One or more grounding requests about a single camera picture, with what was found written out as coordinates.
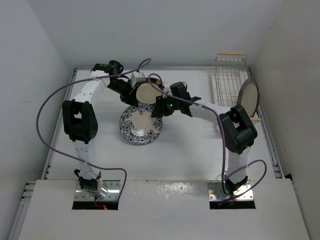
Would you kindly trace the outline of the blue floral plate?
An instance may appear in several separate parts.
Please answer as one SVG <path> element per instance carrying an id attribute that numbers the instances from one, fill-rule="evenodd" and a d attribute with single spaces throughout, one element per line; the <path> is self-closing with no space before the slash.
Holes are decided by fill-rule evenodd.
<path id="1" fill-rule="evenodd" d="M 152 117 L 154 107 L 139 103 L 138 107 L 127 107 L 120 116 L 119 129 L 121 135 L 129 143 L 137 146 L 154 142 L 161 134 L 163 120 Z"/>

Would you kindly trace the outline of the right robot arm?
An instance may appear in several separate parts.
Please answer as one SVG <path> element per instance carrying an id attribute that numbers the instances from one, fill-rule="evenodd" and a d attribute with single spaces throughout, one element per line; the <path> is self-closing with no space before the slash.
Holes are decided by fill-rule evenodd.
<path id="1" fill-rule="evenodd" d="M 248 155 L 258 136 L 244 107 L 224 107 L 206 102 L 198 96 L 191 97 L 185 84 L 176 82 L 170 86 L 168 93 L 160 90 L 151 116 L 167 117 L 175 111 L 218 125 L 222 139 L 221 180 L 225 193 L 233 196 L 248 179 Z"/>

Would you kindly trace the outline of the grey rimmed cream plate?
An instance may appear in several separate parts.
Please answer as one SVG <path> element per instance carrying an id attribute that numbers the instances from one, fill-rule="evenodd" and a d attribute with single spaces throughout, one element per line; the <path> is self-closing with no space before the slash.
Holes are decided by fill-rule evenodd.
<path id="1" fill-rule="evenodd" d="M 238 97 L 237 105 L 241 105 L 248 116 L 252 118 L 259 106 L 260 103 L 260 91 L 256 80 L 252 77 L 249 77 L 242 84 Z"/>

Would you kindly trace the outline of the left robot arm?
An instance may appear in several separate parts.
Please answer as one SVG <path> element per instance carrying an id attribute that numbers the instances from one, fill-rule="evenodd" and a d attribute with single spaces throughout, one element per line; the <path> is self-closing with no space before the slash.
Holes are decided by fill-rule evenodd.
<path id="1" fill-rule="evenodd" d="M 96 160 L 94 138 L 98 133 L 98 121 L 94 105 L 103 91 L 108 88 L 120 95 L 120 100 L 130 106 L 138 106 L 137 98 L 132 94 L 130 80 L 121 79 L 124 66 L 116 60 L 108 64 L 97 63 L 91 70 L 92 80 L 71 100 L 62 104 L 63 128 L 81 159 L 79 169 L 74 173 L 78 177 L 82 190 L 95 199 L 102 197 L 101 171 L 90 164 Z"/>

